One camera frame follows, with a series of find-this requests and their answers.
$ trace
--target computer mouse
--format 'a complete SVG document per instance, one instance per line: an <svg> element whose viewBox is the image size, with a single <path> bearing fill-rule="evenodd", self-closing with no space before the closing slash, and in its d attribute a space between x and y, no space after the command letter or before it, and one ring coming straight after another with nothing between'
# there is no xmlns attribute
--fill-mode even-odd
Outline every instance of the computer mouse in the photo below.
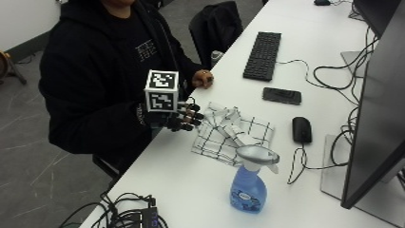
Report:
<svg viewBox="0 0 405 228"><path fill-rule="evenodd" d="M330 6L329 0L315 0L314 4L315 6Z"/></svg>
<svg viewBox="0 0 405 228"><path fill-rule="evenodd" d="M313 141L311 124L305 117L291 119L291 138L297 143L310 143Z"/></svg>

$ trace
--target spray nozzle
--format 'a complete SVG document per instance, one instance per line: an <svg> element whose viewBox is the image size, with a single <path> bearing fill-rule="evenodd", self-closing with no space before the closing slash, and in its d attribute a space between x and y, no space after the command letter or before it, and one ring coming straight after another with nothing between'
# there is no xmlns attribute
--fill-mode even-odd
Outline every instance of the spray nozzle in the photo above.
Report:
<svg viewBox="0 0 405 228"><path fill-rule="evenodd" d="M237 154L245 160L243 166L250 171L259 170L265 165L273 173L278 173L275 163L279 162L279 156L269 149L258 145L243 145L237 148Z"/></svg>

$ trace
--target black hoodie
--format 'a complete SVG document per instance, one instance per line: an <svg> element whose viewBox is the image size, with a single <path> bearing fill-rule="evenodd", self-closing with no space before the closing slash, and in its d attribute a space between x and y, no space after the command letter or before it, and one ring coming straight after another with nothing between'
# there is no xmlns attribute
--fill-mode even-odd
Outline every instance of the black hoodie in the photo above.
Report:
<svg viewBox="0 0 405 228"><path fill-rule="evenodd" d="M133 10L157 46L161 70L177 70L190 86L202 66L185 56L156 9L137 0ZM132 110L144 103L146 75L137 74L129 42L106 16L98 0L64 4L41 57L38 90L50 115L49 142L73 154L130 165L150 142L150 129Z"/></svg>

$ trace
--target hand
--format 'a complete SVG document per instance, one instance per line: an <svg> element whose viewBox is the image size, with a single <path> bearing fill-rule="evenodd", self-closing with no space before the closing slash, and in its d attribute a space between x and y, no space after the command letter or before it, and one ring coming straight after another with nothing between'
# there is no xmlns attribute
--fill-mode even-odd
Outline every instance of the hand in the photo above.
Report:
<svg viewBox="0 0 405 228"><path fill-rule="evenodd" d="M198 113L199 106L197 104L178 103L177 108L177 112L149 112L145 104L138 104L133 106L133 112L142 125L165 126L172 131L191 131L195 126L201 125L203 119L203 115Z"/></svg>
<svg viewBox="0 0 405 228"><path fill-rule="evenodd" d="M191 76L191 85L194 87L209 88L213 85L214 76L206 69L199 69Z"/></svg>

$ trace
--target black keyboard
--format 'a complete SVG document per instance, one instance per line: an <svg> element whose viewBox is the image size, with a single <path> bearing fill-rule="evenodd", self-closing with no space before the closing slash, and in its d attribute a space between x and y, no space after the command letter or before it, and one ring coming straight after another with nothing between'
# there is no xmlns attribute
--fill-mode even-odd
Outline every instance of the black keyboard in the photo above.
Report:
<svg viewBox="0 0 405 228"><path fill-rule="evenodd" d="M242 78L270 81L275 65L281 33L258 32Z"/></svg>

